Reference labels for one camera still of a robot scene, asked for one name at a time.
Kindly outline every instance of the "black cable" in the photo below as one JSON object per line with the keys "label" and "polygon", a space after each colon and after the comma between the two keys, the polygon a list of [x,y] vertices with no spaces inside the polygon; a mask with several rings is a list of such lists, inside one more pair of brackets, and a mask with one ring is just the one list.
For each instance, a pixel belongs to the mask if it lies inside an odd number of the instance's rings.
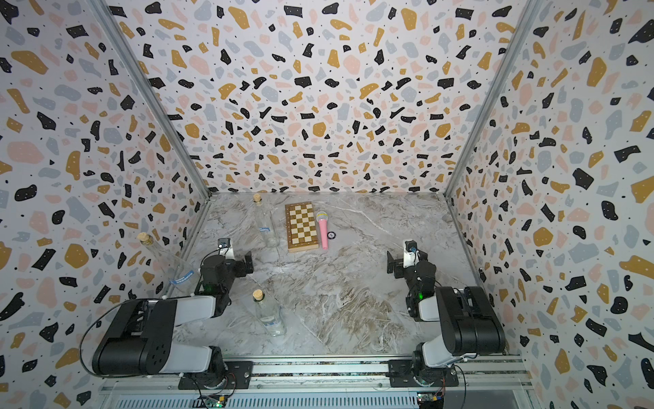
{"label": "black cable", "polygon": [[463,409],[463,406],[466,404],[466,395],[468,394],[468,384],[466,383],[466,374],[463,373],[463,369],[461,369],[460,366],[455,365],[460,371],[461,374],[463,375],[463,401],[461,402],[461,409]]}
{"label": "black cable", "polygon": [[120,307],[121,305],[123,305],[123,304],[125,304],[127,302],[131,302],[131,301],[147,301],[148,299],[149,298],[134,298],[133,300],[125,300],[125,301],[121,302],[120,304],[116,304],[115,306],[109,308],[109,310],[107,310],[107,312],[100,315],[100,318],[96,319],[90,325],[90,327],[88,327],[86,329],[86,331],[84,331],[84,334],[82,335],[82,339],[80,340],[80,345],[79,345],[78,349],[80,351],[80,364],[82,364],[82,368],[86,371],[86,373],[88,373],[89,375],[95,376],[96,378],[132,378],[134,376],[140,376],[140,375],[98,375],[95,372],[91,372],[89,370],[89,368],[87,368],[86,365],[84,364],[84,359],[82,359],[82,343],[84,342],[84,338],[86,337],[88,332],[91,330],[91,328],[93,328],[98,322],[100,322],[100,320],[102,320],[102,318],[106,317],[108,313],[112,312],[113,310],[115,310],[116,308]]}

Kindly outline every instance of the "bottle label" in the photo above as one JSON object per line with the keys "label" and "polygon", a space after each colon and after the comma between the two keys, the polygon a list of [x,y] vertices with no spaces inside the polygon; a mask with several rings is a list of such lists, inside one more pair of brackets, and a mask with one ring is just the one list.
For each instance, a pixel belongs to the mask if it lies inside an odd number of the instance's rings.
{"label": "bottle label", "polygon": [[193,274],[194,274],[194,271],[191,270],[191,271],[189,271],[188,273],[186,273],[183,277],[180,277],[180,278],[178,278],[178,279],[176,279],[176,280],[170,280],[170,284],[175,284],[175,285],[176,285],[176,284],[181,284],[181,283],[183,283],[184,281],[186,281],[186,280],[188,280],[189,278],[191,278],[191,276],[192,276]]}

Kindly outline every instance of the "microphone mesh head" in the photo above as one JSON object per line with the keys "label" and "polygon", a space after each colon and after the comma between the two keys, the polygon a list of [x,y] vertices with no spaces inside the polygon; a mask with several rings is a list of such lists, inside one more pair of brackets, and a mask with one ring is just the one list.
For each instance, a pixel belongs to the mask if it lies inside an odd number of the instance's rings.
{"label": "microphone mesh head", "polygon": [[316,213],[316,221],[319,222],[321,220],[327,220],[327,213],[324,211],[319,211]]}

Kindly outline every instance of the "cork stopper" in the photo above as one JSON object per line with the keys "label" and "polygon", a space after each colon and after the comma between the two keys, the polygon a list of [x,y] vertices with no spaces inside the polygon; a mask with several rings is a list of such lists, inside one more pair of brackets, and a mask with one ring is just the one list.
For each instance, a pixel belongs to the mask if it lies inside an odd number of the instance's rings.
{"label": "cork stopper", "polygon": [[141,232],[141,233],[139,233],[138,236],[136,236],[136,238],[139,239],[139,241],[140,241],[142,244],[145,244],[145,245],[150,245],[150,244],[152,244],[152,242],[153,242],[153,241],[152,241],[152,236],[150,236],[150,235],[147,234],[146,232]]}

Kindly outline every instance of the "metal corner post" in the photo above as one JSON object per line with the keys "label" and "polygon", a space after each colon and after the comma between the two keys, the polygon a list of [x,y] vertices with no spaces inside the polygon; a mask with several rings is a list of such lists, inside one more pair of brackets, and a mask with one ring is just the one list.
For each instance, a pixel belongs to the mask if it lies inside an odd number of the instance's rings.
{"label": "metal corner post", "polygon": [[163,106],[158,101],[156,95],[152,91],[152,87],[148,82],[148,79],[145,77],[145,74],[141,71],[139,67],[139,62],[137,61],[134,53],[131,51],[127,40],[122,35],[120,28],[116,20],[112,17],[109,12],[109,7],[107,6],[105,0],[86,0],[91,12],[95,16],[95,19],[100,24],[104,32],[107,34],[109,41],[111,42],[114,51],[120,57],[120,60],[125,65],[125,69],[129,73],[130,77],[134,80],[136,87],[141,93],[143,99],[145,99],[146,104],[152,111],[154,118],[159,122],[163,131],[168,135],[168,141],[173,146],[177,156],[179,157],[180,162],[186,168],[188,176],[191,178],[191,181],[195,184],[196,188],[199,190],[202,195],[203,201],[206,203],[209,199],[209,189],[206,187],[202,181],[202,176],[199,174],[198,169],[191,160],[186,148],[182,141],[177,137],[177,131],[175,127],[170,122],[170,119],[166,115]]}
{"label": "metal corner post", "polygon": [[518,19],[518,24],[516,25],[515,28],[515,33],[513,34],[513,38],[511,39],[511,42],[509,43],[509,46],[506,50],[506,55],[504,56],[504,59],[500,64],[500,68],[497,72],[497,75],[495,76],[492,84],[490,85],[490,90],[488,91],[488,94],[486,94],[486,98],[484,99],[484,102],[481,106],[481,112],[479,113],[479,116],[477,117],[477,120],[475,121],[475,124],[472,127],[472,131],[470,131],[470,137],[468,138],[465,145],[463,146],[463,150],[461,152],[461,155],[459,156],[459,159],[456,161],[456,166],[454,172],[452,173],[452,177],[450,177],[449,182],[447,183],[447,188],[445,189],[446,199],[452,196],[452,193],[454,192],[458,180],[461,178],[461,175],[463,175],[464,169],[466,168],[465,163],[472,156],[474,147],[477,145],[477,142],[481,137],[481,132],[483,131],[484,126],[486,126],[486,123],[489,117],[491,116],[493,107],[495,106],[497,99],[500,97],[500,94],[502,93],[502,88],[504,87],[504,83],[509,77],[509,74],[511,73],[511,69],[514,66],[515,60],[517,59],[518,55],[520,54],[520,51],[522,50],[525,37],[529,32],[529,29],[532,27],[532,24],[536,19],[538,10],[540,9],[541,4],[544,1],[545,0],[527,0],[527,3],[523,8],[522,13],[520,14],[520,18]]}

